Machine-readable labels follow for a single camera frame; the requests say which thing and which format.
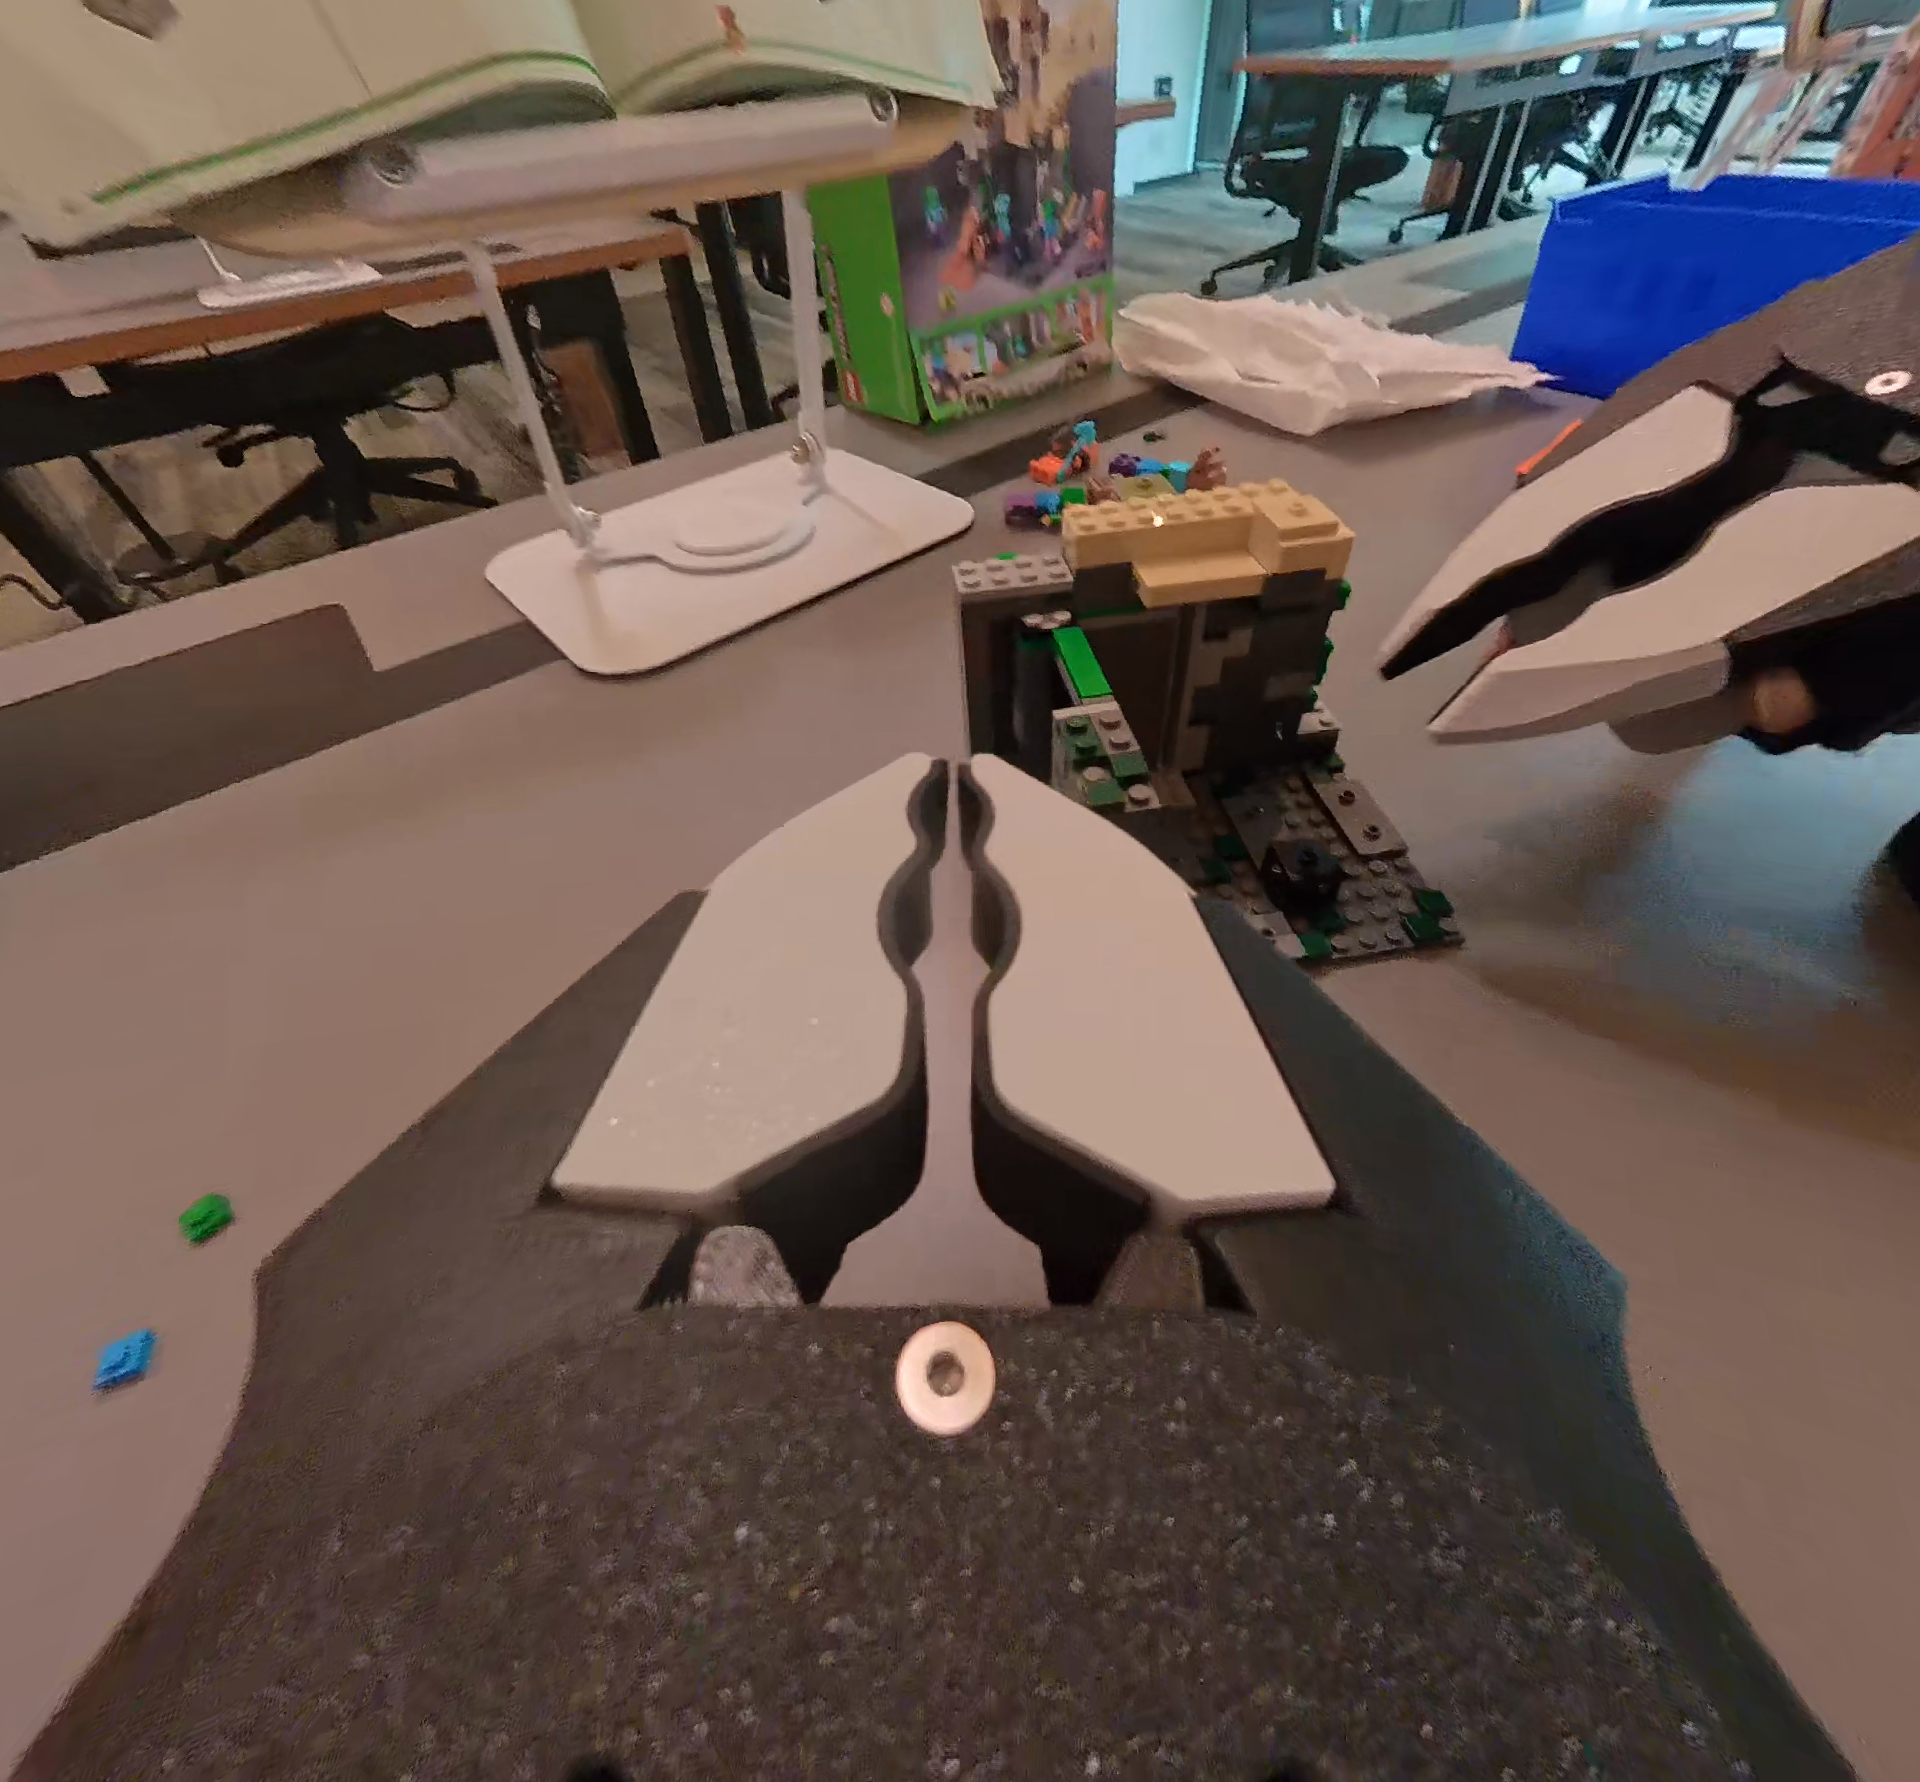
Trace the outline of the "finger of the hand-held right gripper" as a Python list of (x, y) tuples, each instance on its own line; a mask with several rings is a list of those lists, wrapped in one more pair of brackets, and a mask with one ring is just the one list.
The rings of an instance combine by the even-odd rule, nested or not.
[(1616, 554), (1626, 515), (1722, 466), (1735, 405), (1690, 386), (1514, 488), (1445, 555), (1381, 643), (1393, 680), (1450, 653), (1497, 618), (1544, 604)]
[(1750, 661), (1915, 591), (1915, 488), (1800, 484), (1722, 517), (1641, 583), (1486, 660), (1428, 722), (1490, 744), (1702, 705)]

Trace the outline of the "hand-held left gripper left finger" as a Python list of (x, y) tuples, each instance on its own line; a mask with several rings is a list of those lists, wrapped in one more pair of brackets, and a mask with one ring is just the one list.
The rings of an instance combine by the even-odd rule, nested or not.
[(916, 964), (948, 761), (907, 751), (731, 860), (550, 1176), (567, 1199), (714, 1210), (878, 1106), (918, 1059)]

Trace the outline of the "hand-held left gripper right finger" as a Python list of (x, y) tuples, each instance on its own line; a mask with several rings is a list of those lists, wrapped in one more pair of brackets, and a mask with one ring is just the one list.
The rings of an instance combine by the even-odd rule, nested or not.
[(1126, 830), (989, 753), (975, 870), (1012, 907), (987, 1081), (1153, 1216), (1320, 1210), (1333, 1173), (1187, 884)]

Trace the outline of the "brick building model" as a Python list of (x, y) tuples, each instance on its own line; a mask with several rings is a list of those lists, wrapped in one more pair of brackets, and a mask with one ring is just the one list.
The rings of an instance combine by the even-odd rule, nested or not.
[(1464, 929), (1326, 700), (1351, 530), (1284, 480), (1063, 492), (1059, 546), (951, 568), (967, 741), (1330, 969)]

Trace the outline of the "brown top office desk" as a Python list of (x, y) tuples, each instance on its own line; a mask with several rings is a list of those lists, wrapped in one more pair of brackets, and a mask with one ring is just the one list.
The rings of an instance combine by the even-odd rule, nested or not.
[[(540, 308), (543, 333), (597, 347), (634, 455), (642, 449), (644, 414), (612, 283), (617, 270), (660, 265), (700, 436), (711, 441), (731, 429), (693, 254), (684, 225), (645, 213), (521, 230), (491, 242), (495, 283)], [(184, 425), (182, 412), (166, 402), (117, 392), (76, 395), (61, 381), (66, 372), (244, 343), (378, 312), (461, 305), (472, 280), (461, 256), (448, 251), (391, 261), (365, 280), (327, 274), (319, 286), (285, 296), (209, 304), (201, 291), (215, 286), (214, 259), (192, 240), (92, 258), (35, 258), (20, 233), (3, 232), (3, 471)]]

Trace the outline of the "blue plastic bin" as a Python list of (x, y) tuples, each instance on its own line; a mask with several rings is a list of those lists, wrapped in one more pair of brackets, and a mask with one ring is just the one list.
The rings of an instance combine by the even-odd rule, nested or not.
[(1603, 399), (1650, 365), (1917, 230), (1917, 184), (1656, 173), (1557, 200), (1510, 347), (1556, 386)]

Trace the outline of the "crumpled white paper bag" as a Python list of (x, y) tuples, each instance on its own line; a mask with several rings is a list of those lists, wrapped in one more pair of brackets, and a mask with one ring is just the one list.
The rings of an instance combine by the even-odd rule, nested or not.
[(1111, 343), (1126, 373), (1298, 437), (1548, 381), (1545, 369), (1502, 349), (1321, 302), (1153, 291), (1114, 314)]

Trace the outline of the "long wooden office table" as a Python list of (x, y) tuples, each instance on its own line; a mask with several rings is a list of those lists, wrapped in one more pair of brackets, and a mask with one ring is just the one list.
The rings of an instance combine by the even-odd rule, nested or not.
[(1660, 77), (1726, 64), (1737, 55), (1737, 32), (1770, 17), (1768, 0), (1577, 12), (1240, 57), (1236, 69), (1248, 77), (1321, 87), (1308, 137), (1308, 204), (1287, 247), (1285, 281), (1308, 281), (1321, 265), (1348, 131), (1365, 93), (1405, 77), (1448, 83), (1442, 117), (1467, 117), (1467, 135), (1443, 235), (1480, 233), (1495, 219), (1538, 99), (1626, 86), (1624, 124), (1606, 145), (1613, 167)]

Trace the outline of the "pile of small brick figures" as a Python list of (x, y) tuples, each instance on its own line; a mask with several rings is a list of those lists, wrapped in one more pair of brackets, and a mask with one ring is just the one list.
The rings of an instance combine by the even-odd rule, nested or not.
[(1025, 466), (1025, 486), (999, 502), (1006, 528), (1057, 534), (1069, 511), (1120, 502), (1161, 502), (1221, 492), (1229, 486), (1224, 453), (1205, 447), (1192, 458), (1157, 458), (1102, 444), (1093, 420), (1057, 429)]

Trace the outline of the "toy brick set box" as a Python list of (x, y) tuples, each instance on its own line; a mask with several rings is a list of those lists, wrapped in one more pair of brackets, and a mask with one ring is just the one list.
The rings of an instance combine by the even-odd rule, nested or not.
[(835, 392), (948, 424), (1111, 360), (1118, 0), (975, 0), (991, 102), (938, 154), (807, 193)]

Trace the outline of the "small white book stand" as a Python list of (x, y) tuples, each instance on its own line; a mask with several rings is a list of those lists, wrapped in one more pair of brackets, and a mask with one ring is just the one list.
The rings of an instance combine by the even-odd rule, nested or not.
[(212, 281), (196, 289), (207, 310), (264, 308), (310, 299), (381, 281), (375, 265), (355, 258), (304, 259), (264, 274), (240, 274), (207, 238), (197, 238)]

